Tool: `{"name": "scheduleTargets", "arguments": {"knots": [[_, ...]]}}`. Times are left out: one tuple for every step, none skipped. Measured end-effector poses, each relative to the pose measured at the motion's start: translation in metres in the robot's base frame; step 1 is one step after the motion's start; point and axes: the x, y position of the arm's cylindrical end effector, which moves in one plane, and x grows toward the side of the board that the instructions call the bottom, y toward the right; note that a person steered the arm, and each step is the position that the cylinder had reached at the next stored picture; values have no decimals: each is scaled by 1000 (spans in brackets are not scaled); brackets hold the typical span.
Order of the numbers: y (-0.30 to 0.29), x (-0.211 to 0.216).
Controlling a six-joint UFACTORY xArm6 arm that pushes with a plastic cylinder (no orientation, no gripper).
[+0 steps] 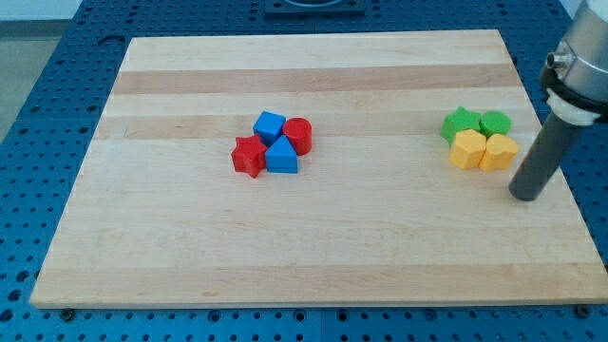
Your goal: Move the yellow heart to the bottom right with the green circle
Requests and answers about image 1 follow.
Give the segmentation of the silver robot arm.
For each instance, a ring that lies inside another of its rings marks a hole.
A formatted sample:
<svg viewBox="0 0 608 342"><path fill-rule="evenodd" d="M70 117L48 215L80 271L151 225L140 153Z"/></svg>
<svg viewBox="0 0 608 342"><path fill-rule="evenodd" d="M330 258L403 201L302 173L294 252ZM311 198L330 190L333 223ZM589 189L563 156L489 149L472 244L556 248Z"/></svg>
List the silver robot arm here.
<svg viewBox="0 0 608 342"><path fill-rule="evenodd" d="M607 122L607 0L579 8L541 71L541 88Z"/></svg>

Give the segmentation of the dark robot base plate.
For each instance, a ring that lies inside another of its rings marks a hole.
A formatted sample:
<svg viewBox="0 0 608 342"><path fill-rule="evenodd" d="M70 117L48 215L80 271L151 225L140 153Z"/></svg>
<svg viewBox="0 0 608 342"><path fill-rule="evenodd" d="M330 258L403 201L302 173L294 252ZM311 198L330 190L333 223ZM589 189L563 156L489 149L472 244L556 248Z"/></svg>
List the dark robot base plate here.
<svg viewBox="0 0 608 342"><path fill-rule="evenodd" d="M264 0L264 14L362 14L366 0Z"/></svg>

